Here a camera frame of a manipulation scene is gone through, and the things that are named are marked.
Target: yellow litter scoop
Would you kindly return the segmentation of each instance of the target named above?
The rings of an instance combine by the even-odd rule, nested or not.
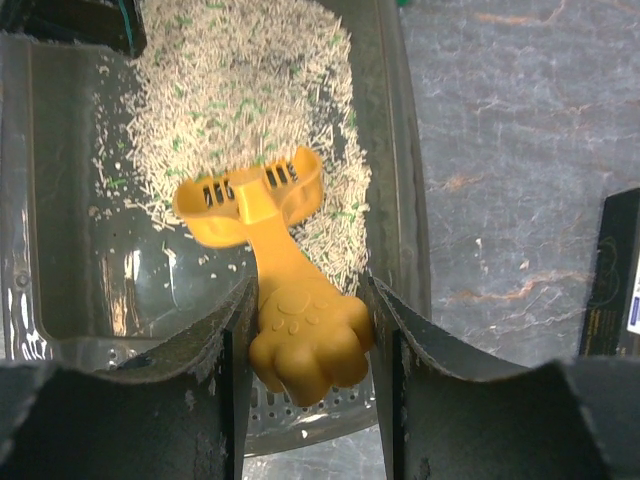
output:
[[[319,402],[332,385],[359,383],[373,346],[364,303],[343,296],[289,235],[322,200],[322,162],[305,147],[291,161],[187,180],[173,200],[201,244],[251,244],[259,282],[251,365],[269,390],[286,390],[298,406]]]

